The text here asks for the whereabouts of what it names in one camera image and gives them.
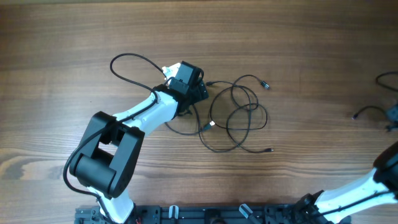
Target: wooden table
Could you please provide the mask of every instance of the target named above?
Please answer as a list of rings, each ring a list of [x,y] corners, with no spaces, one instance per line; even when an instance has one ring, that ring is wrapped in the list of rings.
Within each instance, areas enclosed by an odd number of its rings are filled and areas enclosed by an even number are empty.
[[[245,145],[274,152],[215,154],[198,136],[161,126],[145,138],[129,184],[138,205],[294,203],[361,177],[398,137],[385,132],[377,112],[351,120],[362,106],[395,103],[396,94],[376,86],[374,77],[397,70],[397,7],[385,1],[0,7],[0,223],[71,223],[75,208],[95,205],[93,197],[69,190],[61,173],[93,114],[124,111],[148,96],[109,71],[123,52],[160,66],[185,60],[204,69],[206,81],[232,82],[249,73],[271,85],[265,91],[254,80],[241,82],[270,118]],[[115,67],[149,86],[163,82],[136,58]],[[224,87],[209,87],[210,99],[198,104],[203,122]],[[225,122],[234,109],[229,95],[216,104],[215,120]],[[255,113],[253,122],[261,116]],[[244,126],[247,115],[231,122]],[[170,125],[193,131],[195,123],[186,116]],[[214,147],[231,145],[222,129],[204,138]],[[380,206],[353,220],[394,223],[397,209]]]

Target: wood grain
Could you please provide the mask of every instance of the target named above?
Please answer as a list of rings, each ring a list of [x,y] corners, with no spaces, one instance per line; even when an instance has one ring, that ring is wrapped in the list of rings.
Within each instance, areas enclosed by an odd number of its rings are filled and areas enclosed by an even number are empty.
[[[95,204],[67,189],[62,167],[93,114],[124,111],[148,95],[110,73],[109,61],[123,52],[160,66],[185,60],[204,69],[206,81],[250,73],[272,88],[242,81],[270,116],[245,145],[273,153],[214,154],[197,136],[161,126],[145,139],[129,184],[137,204],[292,203],[362,176],[398,137],[383,130],[381,114],[351,120],[364,105],[396,102],[374,77],[397,69],[397,7],[304,0],[1,6],[0,223],[71,223],[74,208]],[[136,58],[115,66],[149,86],[163,81]],[[209,88],[210,99],[223,87]],[[203,120],[209,105],[198,104]],[[223,96],[215,119],[225,122],[233,109]],[[255,113],[253,122],[261,118]],[[246,122],[243,113],[233,119]],[[170,125],[193,131],[195,120]],[[205,139],[231,145],[221,129]],[[394,223],[396,209],[372,208],[355,214],[354,223]]]

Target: cable end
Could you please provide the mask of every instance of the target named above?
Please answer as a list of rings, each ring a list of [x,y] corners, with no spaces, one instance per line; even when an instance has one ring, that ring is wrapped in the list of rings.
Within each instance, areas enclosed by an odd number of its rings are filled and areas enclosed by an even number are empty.
[[[270,86],[265,82],[265,81],[261,81],[261,85],[266,89],[269,90]]]
[[[211,129],[215,124],[216,124],[216,123],[215,123],[214,121],[210,121],[208,124],[206,124],[206,125],[203,127],[202,131],[207,131],[207,130]]]

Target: wooden surface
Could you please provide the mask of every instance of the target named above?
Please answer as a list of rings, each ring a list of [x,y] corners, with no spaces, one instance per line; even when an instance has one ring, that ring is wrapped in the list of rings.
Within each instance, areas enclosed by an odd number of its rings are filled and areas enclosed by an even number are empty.
[[[351,120],[364,105],[395,103],[396,94],[376,86],[374,77],[397,70],[396,12],[397,4],[387,1],[0,7],[0,223],[71,223],[75,208],[95,204],[68,190],[61,173],[93,114],[124,111],[148,96],[109,71],[109,61],[123,52],[160,66],[188,61],[204,69],[206,81],[231,82],[250,73],[272,88],[242,81],[270,116],[246,146],[273,147],[273,153],[214,154],[197,136],[161,126],[145,138],[129,184],[138,205],[292,203],[361,177],[397,140],[377,112]],[[149,86],[163,81],[136,58],[115,66]],[[223,87],[209,88],[210,99]],[[204,121],[210,101],[198,104]],[[225,121],[233,109],[223,96],[215,119]],[[233,119],[246,122],[244,113]],[[170,125],[193,131],[195,120]],[[221,129],[205,139],[214,147],[231,145]],[[354,223],[395,223],[397,208],[360,212]]]

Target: cable connector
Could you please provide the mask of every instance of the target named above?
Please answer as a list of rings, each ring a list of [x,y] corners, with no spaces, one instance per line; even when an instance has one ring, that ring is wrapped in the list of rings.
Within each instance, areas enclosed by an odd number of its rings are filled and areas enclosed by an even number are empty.
[[[216,123],[214,121],[210,121],[208,124],[206,124],[203,128],[202,131],[207,131],[211,129]]]
[[[265,81],[261,81],[261,85],[266,89],[269,90],[270,86],[265,82]]]

